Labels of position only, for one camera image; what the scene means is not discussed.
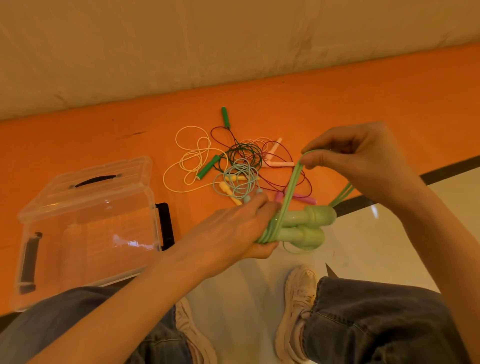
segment orange surface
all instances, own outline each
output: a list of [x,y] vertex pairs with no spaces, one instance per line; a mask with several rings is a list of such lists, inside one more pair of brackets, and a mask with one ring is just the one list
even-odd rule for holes
[[[170,205],[178,240],[215,209],[233,206],[210,187],[175,194],[163,186],[163,171],[183,154],[174,143],[180,127],[222,125],[226,106],[238,138],[281,136],[296,160],[332,126],[384,120],[416,171],[425,173],[480,154],[479,85],[480,44],[472,44],[0,122],[0,314],[10,310],[22,234],[16,215],[60,173],[149,155],[150,186],[158,202]],[[186,132],[180,142],[193,145],[200,135]],[[323,204],[346,182],[327,169],[307,173]],[[288,180],[287,170],[268,175]],[[179,189],[182,178],[180,169],[167,176]]]

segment clear plastic box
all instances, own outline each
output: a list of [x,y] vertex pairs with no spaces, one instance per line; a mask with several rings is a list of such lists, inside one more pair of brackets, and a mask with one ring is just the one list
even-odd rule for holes
[[140,157],[62,174],[20,211],[14,310],[135,276],[152,261],[161,249],[151,170]]

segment shoe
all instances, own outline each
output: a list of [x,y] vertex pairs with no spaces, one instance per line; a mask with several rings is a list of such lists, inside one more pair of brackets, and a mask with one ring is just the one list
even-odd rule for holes
[[305,323],[303,319],[310,316],[316,291],[317,277],[307,266],[298,266],[288,275],[285,282],[285,312],[275,338],[275,351],[282,363],[308,361],[301,348],[300,332]]
[[194,363],[217,364],[215,349],[210,340],[195,326],[190,305],[185,297],[175,305],[175,323],[177,330],[187,337]]

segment light green rope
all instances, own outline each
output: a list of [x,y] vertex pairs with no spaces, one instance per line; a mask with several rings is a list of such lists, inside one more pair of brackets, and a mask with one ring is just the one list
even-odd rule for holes
[[[308,151],[305,154],[311,153],[311,152],[316,152],[316,150],[311,150]],[[303,164],[300,163],[300,161],[297,162],[295,165],[295,168],[293,169],[292,176],[290,177],[290,181],[288,182],[288,187],[287,187],[287,192],[285,193],[285,197],[283,200],[282,208],[280,209],[280,212],[278,214],[278,217],[276,219],[270,220],[270,223],[268,224],[267,229],[263,233],[263,235],[257,240],[259,243],[268,243],[268,242],[274,242],[278,236],[278,233],[280,232],[280,229],[282,228],[283,225],[283,220],[285,218],[285,213],[288,211],[288,207],[290,206],[290,202],[293,197],[293,192],[295,190],[295,186],[297,185],[297,182],[300,178],[301,171],[303,169]],[[331,203],[328,205],[330,207],[334,207],[338,205],[340,202],[342,202],[355,188],[351,185],[349,182],[345,188],[338,194],[337,197],[333,199]]]

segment blue jeans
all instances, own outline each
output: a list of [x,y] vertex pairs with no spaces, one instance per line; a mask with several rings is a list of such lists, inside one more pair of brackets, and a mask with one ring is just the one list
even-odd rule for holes
[[[42,301],[0,334],[2,363],[25,363],[117,292],[81,287]],[[418,287],[323,277],[303,350],[316,363],[470,363],[441,295]],[[170,309],[128,363],[192,363]]]

